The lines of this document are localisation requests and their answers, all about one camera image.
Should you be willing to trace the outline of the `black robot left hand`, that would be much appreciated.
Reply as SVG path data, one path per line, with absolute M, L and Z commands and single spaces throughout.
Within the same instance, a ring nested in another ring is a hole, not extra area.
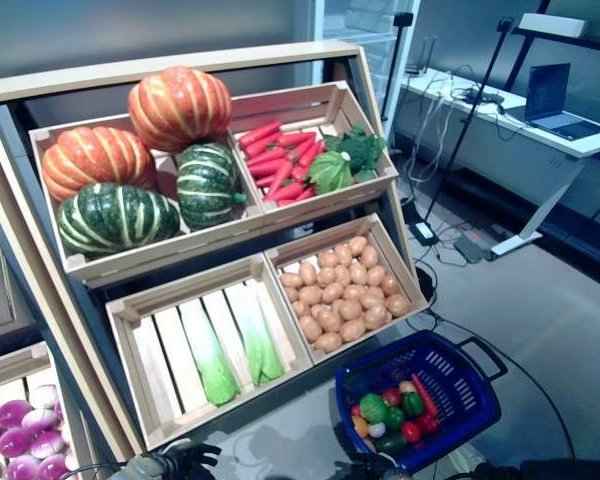
M 211 468 L 218 464 L 221 453 L 215 445 L 183 439 L 159 452 L 134 456 L 110 479 L 215 479 Z

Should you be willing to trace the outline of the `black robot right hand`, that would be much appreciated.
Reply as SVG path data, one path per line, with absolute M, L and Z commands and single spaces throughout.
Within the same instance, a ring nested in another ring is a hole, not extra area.
M 412 480 L 412 476 L 403 468 L 395 465 L 387 455 L 374 453 L 355 453 L 349 473 L 349 480 Z

